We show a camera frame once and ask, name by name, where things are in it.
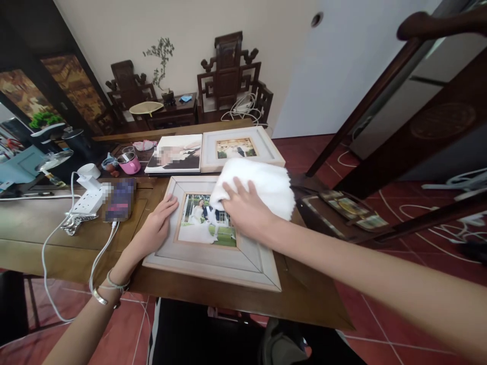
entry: silver bracelet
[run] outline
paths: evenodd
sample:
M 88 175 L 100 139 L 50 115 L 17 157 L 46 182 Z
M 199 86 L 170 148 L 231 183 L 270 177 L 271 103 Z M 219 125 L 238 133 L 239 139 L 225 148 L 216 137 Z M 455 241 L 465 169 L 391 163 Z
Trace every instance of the silver bracelet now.
M 103 299 L 103 298 L 101 297 L 101 295 L 100 295 L 100 294 L 98 294 L 98 291 L 97 291 L 96 289 L 93 289 L 93 296 L 95 297 L 95 299 L 96 299 L 96 300 L 97 300 L 97 301 L 98 301 L 100 304 L 103 304 L 103 305 L 107 305 L 107 304 L 108 304 L 108 301 L 107 301 L 107 300 L 105 300 L 105 299 Z M 117 304 L 115 304 L 115 305 L 113 306 L 113 309 L 117 309 L 118 307 L 120 307 L 120 301 L 119 301 Z

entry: black pants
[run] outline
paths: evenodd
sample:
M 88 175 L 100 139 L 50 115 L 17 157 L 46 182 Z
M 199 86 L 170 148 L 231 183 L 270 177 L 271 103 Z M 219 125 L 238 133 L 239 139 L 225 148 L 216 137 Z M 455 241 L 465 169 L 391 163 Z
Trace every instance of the black pants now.
M 157 335 L 151 337 L 152 365 L 259 364 L 265 329 L 252 324 L 210 318 L 207 307 L 158 298 Z M 311 357 L 302 364 L 365 364 L 335 330 L 282 321 L 306 339 Z

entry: framed photo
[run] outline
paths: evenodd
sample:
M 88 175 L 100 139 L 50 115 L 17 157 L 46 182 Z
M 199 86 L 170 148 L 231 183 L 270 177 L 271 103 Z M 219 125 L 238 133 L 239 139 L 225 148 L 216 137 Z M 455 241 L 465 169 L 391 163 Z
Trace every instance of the framed photo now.
M 166 190 L 180 205 L 162 247 L 144 259 L 155 269 L 281 291 L 272 250 L 242 235 L 208 205 L 218 176 L 172 176 Z
M 220 172 L 229 158 L 284 167 L 285 161 L 262 126 L 203 133 L 201 172 Z
M 145 173 L 199 173 L 202 134 L 162 136 Z

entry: groom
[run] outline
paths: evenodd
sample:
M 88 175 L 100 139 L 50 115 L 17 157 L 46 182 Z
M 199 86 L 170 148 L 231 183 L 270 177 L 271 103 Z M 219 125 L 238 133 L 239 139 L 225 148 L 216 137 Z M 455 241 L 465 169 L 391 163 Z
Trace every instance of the groom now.
M 220 217 L 220 211 L 213 209 L 209 205 L 203 209 L 204 219 L 211 225 L 215 226 L 215 234 L 213 235 L 213 238 L 215 241 L 218 241 L 218 229 L 222 226 L 222 224 L 218 223 L 216 216 Z

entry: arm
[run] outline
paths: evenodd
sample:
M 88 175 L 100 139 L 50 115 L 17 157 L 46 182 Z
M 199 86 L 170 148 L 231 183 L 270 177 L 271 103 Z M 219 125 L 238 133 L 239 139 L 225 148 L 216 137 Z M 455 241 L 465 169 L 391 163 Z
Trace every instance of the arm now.
M 169 228 L 169 220 L 166 218 L 177 207 L 177 199 L 171 198 L 169 195 L 149 214 L 141 230 L 123 250 L 113 267 L 110 274 L 113 283 L 125 284 L 137 263 L 161 246 L 167 237 Z M 110 287 L 110 284 L 105 280 L 102 286 Z M 103 299 L 108 301 L 108 304 L 102 305 L 92 297 L 73 323 L 69 325 L 44 360 L 43 365 L 84 365 L 90 361 L 112 317 L 113 306 L 119 302 L 122 296 L 119 290 L 100 287 L 97 291 Z
M 287 222 L 262 203 L 255 186 L 224 185 L 223 206 L 245 235 L 392 308 L 466 358 L 485 363 L 487 288 Z

